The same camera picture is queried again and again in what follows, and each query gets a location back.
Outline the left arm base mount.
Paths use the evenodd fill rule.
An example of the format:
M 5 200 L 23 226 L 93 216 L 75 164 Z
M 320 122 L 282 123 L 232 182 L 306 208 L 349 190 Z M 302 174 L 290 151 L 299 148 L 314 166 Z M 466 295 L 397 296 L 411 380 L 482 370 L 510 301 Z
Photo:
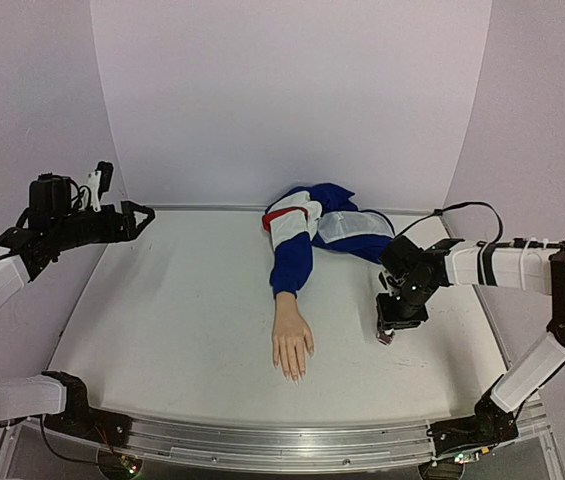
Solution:
M 46 415 L 44 427 L 89 441 L 107 441 L 112 447 L 125 447 L 132 427 L 128 415 L 92 407 L 86 384 L 65 372 L 44 371 L 43 376 L 58 380 L 66 390 L 66 404 L 57 414 Z

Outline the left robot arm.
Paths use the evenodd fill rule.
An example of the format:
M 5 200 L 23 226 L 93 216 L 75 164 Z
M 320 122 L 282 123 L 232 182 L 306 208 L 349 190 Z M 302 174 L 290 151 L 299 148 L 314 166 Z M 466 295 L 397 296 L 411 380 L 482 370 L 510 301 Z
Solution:
M 0 310 L 62 253 L 132 242 L 155 220 L 153 208 L 133 201 L 102 204 L 113 171 L 112 163 L 101 161 L 83 185 L 53 173 L 30 183 L 27 207 L 0 235 Z M 30 417 L 41 418 L 45 426 L 58 423 L 78 437 L 97 426 L 86 385 L 63 372 L 0 380 L 0 427 Z

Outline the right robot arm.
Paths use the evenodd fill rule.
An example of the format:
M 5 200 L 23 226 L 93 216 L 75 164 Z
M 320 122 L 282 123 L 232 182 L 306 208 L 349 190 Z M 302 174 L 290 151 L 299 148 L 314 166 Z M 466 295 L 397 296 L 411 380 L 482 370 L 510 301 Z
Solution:
M 516 238 L 471 242 L 446 238 L 428 248 L 397 237 L 380 254 L 384 292 L 376 298 L 377 335 L 389 343 L 399 330 L 428 318 L 427 304 L 440 290 L 471 288 L 494 303 L 490 312 L 544 313 L 537 339 L 518 353 L 481 396 L 471 415 L 433 423 L 438 451 L 486 447 L 513 440 L 526 401 L 565 366 L 565 239 Z

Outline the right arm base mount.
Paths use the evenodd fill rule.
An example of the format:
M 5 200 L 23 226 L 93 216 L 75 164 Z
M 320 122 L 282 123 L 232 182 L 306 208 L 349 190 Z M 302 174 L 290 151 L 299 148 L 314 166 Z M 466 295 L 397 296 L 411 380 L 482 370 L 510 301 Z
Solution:
M 434 422 L 427 430 L 438 458 L 482 447 L 494 447 L 518 436 L 521 408 L 506 412 L 485 393 L 470 416 Z

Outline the red nail polish bottle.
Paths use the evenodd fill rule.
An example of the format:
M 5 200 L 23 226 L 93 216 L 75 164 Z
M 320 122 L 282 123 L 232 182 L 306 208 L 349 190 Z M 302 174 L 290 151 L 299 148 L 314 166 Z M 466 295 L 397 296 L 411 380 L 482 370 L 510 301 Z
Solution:
M 376 332 L 376 339 L 382 345 L 388 346 L 390 345 L 395 338 L 395 330 L 388 329 L 388 330 L 378 330 Z

